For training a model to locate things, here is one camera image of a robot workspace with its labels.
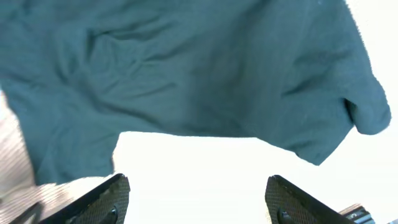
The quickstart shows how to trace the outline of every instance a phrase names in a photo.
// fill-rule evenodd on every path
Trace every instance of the crumpled fabric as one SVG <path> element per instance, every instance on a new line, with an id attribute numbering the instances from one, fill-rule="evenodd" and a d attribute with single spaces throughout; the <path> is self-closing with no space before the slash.
<path id="1" fill-rule="evenodd" d="M 38 185 L 112 173 L 123 131 L 257 137 L 319 165 L 391 119 L 344 1 L 3 1 L 0 82 Z"/>

